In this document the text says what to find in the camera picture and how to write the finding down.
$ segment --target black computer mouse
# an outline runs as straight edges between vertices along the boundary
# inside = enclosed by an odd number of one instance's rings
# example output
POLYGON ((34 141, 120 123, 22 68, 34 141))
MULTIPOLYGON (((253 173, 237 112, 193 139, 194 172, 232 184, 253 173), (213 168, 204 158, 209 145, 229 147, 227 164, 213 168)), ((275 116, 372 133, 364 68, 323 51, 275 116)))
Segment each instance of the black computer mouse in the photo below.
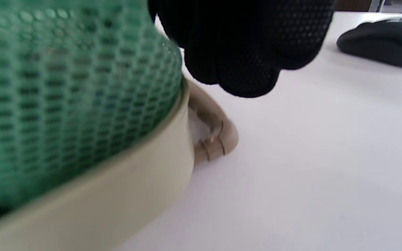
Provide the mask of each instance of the black computer mouse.
POLYGON ((402 67, 402 18, 362 23, 342 34, 337 46, 344 53, 402 67))

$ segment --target beige plastic rim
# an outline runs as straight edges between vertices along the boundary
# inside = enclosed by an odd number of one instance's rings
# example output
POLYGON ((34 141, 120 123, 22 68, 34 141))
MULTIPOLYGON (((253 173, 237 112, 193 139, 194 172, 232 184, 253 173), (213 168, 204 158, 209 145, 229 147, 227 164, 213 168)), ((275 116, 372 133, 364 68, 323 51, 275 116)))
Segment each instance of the beige plastic rim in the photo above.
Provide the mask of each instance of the beige plastic rim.
POLYGON ((0 251, 109 251, 171 206, 193 165, 233 150, 238 134, 219 106, 195 84, 145 141, 74 181, 0 219, 0 251), (188 104, 210 126, 193 143, 188 104))

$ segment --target white table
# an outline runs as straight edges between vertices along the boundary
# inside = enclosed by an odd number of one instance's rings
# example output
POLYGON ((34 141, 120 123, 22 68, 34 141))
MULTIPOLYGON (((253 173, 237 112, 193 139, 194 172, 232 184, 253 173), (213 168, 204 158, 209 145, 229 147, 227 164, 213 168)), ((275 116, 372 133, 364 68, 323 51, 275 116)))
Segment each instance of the white table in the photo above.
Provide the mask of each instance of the white table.
POLYGON ((402 251, 402 69, 337 51, 388 15, 337 13, 313 63, 258 99, 203 86, 240 133, 119 251, 402 251))

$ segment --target black mesh fabric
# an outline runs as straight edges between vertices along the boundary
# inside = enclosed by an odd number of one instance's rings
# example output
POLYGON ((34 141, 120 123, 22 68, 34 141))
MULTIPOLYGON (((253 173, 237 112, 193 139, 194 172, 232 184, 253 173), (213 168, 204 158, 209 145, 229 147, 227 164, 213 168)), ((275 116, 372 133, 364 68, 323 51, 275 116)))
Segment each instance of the black mesh fabric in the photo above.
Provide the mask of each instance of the black mesh fabric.
POLYGON ((153 0, 152 7, 167 35, 185 48, 188 70, 198 81, 239 97, 262 96, 282 69, 311 62, 334 5, 334 0, 181 1, 153 0))

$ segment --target metal frame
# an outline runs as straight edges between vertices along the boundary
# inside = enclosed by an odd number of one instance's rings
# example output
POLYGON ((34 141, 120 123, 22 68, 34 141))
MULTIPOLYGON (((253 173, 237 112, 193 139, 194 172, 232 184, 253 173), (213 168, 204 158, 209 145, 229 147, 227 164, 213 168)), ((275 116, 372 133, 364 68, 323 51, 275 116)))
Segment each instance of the metal frame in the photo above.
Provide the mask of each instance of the metal frame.
POLYGON ((382 8, 384 8, 385 3, 386 0, 382 0, 381 3, 379 3, 378 8, 376 9, 376 12, 382 12, 382 8))

